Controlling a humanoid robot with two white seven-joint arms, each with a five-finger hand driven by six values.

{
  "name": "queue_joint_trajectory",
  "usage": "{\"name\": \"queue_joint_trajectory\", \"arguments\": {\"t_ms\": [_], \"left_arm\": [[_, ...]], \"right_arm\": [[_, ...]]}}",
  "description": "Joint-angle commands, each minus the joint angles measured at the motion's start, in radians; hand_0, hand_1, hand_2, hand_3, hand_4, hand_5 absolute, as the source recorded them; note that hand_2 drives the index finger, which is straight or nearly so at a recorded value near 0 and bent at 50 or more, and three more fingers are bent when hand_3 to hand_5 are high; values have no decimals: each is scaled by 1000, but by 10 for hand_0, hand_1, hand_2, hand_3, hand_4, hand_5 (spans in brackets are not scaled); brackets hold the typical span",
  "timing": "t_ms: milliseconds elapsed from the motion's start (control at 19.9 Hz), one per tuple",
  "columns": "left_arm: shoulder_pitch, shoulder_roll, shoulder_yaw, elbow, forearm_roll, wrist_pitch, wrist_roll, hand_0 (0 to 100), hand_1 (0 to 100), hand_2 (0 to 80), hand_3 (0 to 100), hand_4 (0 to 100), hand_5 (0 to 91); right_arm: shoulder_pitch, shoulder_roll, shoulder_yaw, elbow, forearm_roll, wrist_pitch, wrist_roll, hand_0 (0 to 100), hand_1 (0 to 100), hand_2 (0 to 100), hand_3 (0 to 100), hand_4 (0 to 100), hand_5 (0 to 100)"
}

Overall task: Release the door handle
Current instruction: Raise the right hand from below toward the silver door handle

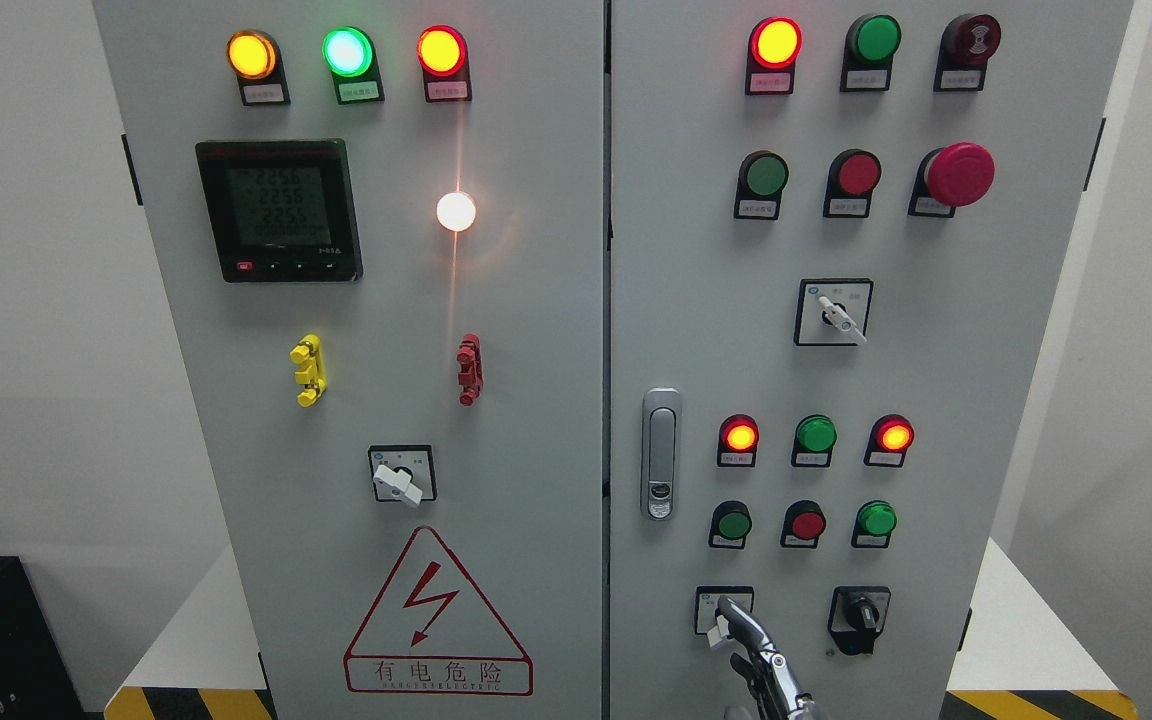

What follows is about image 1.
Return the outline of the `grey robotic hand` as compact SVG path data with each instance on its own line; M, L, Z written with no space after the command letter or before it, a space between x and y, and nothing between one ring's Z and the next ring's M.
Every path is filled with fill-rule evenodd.
M746 655L732 653L732 669L744 679L760 719L824 719L812 694L799 687L786 655L764 626L726 594L717 600L717 630L721 639L744 647Z

